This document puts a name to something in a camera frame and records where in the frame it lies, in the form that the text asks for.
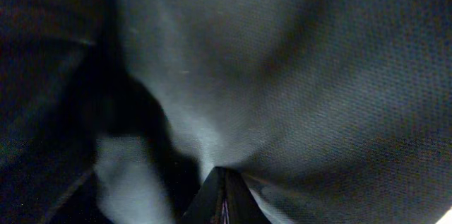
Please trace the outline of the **black t-shirt with logo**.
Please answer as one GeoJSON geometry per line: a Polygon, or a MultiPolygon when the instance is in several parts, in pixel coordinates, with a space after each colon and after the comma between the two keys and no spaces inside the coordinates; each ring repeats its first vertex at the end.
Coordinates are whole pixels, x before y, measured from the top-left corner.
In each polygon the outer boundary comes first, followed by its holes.
{"type": "Polygon", "coordinates": [[[214,167],[270,223],[451,209],[451,0],[1,0],[1,222],[180,223],[214,167]]]}

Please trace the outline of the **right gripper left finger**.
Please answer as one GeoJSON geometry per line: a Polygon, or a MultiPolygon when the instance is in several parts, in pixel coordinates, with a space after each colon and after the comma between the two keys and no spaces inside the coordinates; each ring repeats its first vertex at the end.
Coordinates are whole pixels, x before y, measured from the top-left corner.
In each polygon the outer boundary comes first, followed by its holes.
{"type": "Polygon", "coordinates": [[[179,221],[181,224],[221,224],[225,200],[225,169],[214,167],[179,221]]]}

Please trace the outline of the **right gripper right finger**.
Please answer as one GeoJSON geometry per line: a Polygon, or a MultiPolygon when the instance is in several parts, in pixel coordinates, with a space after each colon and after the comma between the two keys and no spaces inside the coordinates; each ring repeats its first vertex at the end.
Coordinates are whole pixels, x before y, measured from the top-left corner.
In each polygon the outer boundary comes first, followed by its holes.
{"type": "Polygon", "coordinates": [[[234,170],[225,171],[224,210],[224,223],[270,224],[242,176],[234,170]]]}

